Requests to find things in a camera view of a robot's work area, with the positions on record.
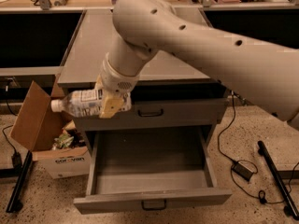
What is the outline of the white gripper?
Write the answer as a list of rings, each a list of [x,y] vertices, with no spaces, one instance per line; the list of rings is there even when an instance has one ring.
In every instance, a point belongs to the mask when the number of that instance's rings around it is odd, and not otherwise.
[[[131,92],[135,87],[139,76],[128,77],[118,72],[109,62],[106,54],[94,87],[103,90],[100,108],[100,119],[111,119],[119,112],[124,104],[123,97],[118,93]]]

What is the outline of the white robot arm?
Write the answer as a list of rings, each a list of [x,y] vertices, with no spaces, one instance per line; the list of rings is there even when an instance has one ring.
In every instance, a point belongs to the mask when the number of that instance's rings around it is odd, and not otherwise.
[[[163,50],[298,127],[298,50],[185,21],[160,0],[119,0],[112,21],[117,34],[100,68],[105,91],[131,91]]]

